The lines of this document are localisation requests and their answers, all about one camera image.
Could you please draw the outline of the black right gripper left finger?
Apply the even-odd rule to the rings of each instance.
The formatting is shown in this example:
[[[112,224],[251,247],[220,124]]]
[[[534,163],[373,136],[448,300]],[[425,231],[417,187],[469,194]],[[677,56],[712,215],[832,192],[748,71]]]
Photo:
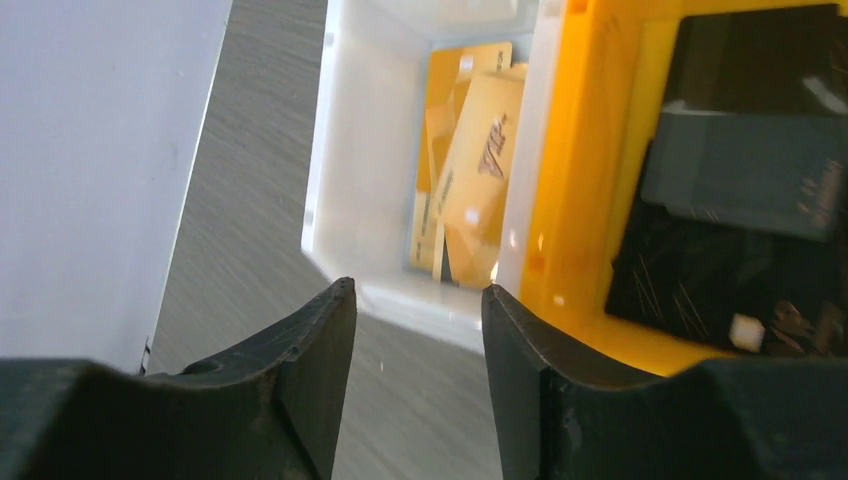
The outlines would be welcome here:
[[[5,479],[328,479],[357,322],[341,278],[177,374],[83,359],[1,364]]]

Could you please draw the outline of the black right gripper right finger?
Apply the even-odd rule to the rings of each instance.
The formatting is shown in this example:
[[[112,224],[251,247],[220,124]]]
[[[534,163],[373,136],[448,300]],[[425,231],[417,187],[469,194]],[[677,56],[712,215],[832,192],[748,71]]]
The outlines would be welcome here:
[[[507,479],[843,479],[843,360],[711,359],[670,377],[614,360],[507,290],[481,299]]]

